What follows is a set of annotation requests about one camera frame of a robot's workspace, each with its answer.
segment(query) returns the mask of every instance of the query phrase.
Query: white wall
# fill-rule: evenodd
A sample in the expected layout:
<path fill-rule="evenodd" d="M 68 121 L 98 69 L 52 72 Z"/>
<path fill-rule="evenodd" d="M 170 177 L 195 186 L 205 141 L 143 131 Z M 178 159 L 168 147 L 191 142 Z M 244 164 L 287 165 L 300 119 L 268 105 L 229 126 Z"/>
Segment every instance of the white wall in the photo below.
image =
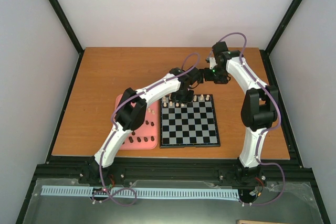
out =
<path fill-rule="evenodd" d="M 77 53 L 47 0 L 0 0 L 0 223 L 44 163 Z"/>
<path fill-rule="evenodd" d="M 271 62 L 304 165 L 336 223 L 336 1 L 303 0 Z"/>
<path fill-rule="evenodd" d="M 210 47 L 240 31 L 265 49 L 292 0 L 59 1 L 83 47 Z"/>

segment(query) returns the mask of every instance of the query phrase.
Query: chessboard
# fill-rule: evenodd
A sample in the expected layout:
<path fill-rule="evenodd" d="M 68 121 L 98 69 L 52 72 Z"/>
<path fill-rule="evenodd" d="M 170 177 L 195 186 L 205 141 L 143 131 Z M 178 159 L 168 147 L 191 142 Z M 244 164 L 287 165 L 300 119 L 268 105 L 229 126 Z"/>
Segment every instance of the chessboard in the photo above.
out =
<path fill-rule="evenodd" d="M 173 103 L 166 96 L 160 105 L 160 148 L 220 146 L 214 99 L 195 95 L 191 103 Z"/>

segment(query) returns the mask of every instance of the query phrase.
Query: wooden table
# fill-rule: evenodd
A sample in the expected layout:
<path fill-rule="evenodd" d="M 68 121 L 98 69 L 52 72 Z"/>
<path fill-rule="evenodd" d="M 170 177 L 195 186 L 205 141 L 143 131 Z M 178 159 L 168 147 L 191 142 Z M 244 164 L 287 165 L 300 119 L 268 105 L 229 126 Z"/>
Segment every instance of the wooden table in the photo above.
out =
<path fill-rule="evenodd" d="M 181 67 L 192 52 L 201 54 L 198 67 L 205 68 L 209 51 L 210 48 L 86 48 L 52 155 L 92 156 L 111 130 L 110 117 L 119 94 L 126 88 L 142 88 L 161 79 L 170 69 Z M 244 55 L 253 71 L 267 82 L 259 49 L 247 48 Z M 190 57 L 185 67 L 195 60 L 196 56 Z M 237 158 L 245 135 L 240 119 L 244 99 L 241 88 L 232 78 L 227 85 L 201 84 L 195 93 L 214 96 L 220 147 L 159 148 L 158 144 L 152 150 L 120 150 L 117 156 Z M 267 134 L 261 156 L 289 159 L 281 129 Z"/>

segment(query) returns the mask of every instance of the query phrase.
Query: black metal frame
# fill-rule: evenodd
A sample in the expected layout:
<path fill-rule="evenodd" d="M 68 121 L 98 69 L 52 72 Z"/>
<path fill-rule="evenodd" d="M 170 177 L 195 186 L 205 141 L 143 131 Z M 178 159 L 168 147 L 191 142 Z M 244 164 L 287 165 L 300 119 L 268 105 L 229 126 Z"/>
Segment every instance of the black metal frame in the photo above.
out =
<path fill-rule="evenodd" d="M 67 107 L 72 87 L 83 58 L 84 50 L 82 49 L 66 15 L 64 14 L 60 4 L 57 0 L 49 0 L 55 13 L 59 17 L 64 26 L 70 40 L 76 48 L 79 57 L 76 64 L 75 71 L 72 76 L 70 87 L 66 95 L 66 99 L 59 117 L 57 127 L 52 138 L 52 143 L 46 163 L 37 165 L 33 179 L 30 183 L 26 198 L 19 213 L 17 223 L 22 223 L 26 210 L 38 178 L 77 178 L 80 179 L 79 174 L 82 168 L 87 164 L 88 157 L 60 157 L 52 156 L 57 134 Z M 261 58 L 265 67 L 267 78 L 270 85 L 278 86 L 273 68 L 269 59 L 269 55 L 274 49 L 277 41 L 281 37 L 284 29 L 290 22 L 296 9 L 299 7 L 302 0 L 293 0 L 289 6 L 286 14 L 280 22 L 277 30 L 275 31 L 271 41 L 265 50 L 260 50 Z M 310 182 L 313 193 L 315 195 L 322 219 L 324 223 L 330 223 L 328 214 L 325 210 L 319 188 L 317 186 L 312 169 L 303 168 L 302 160 L 296 145 L 296 141 L 289 123 L 288 115 L 282 100 L 281 94 L 279 95 L 279 107 L 282 114 L 282 130 L 287 143 L 290 160 L 277 160 L 285 172 L 286 181 L 292 182 Z M 113 163 L 113 170 L 115 171 L 117 184 L 124 184 L 127 186 L 129 182 L 138 179 L 154 179 L 154 180 L 197 180 L 207 181 L 214 184 L 223 186 L 232 186 L 233 188 L 242 189 L 238 184 L 232 183 L 226 179 L 220 179 L 220 174 L 224 174 L 226 170 L 230 170 L 236 164 L 235 159 L 163 159 L 163 158 L 115 158 Z M 266 176 L 269 181 L 282 181 L 281 173 L 276 167 L 262 167 L 261 172 Z"/>

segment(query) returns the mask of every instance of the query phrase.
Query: pink piece holder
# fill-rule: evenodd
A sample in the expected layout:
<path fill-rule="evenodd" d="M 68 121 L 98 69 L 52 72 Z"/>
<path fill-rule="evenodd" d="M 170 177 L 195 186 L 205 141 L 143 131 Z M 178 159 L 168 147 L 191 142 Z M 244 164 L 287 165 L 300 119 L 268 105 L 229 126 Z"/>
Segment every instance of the pink piece holder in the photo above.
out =
<path fill-rule="evenodd" d="M 117 108 L 122 95 L 117 96 L 115 100 L 115 108 Z M 147 109 L 145 115 L 144 123 L 135 130 L 135 135 L 130 133 L 125 142 L 121 145 L 121 150 L 145 150 L 145 149 L 153 149 L 157 145 L 158 139 L 158 127 L 159 127 L 159 103 L 156 101 L 149 106 L 150 111 Z"/>

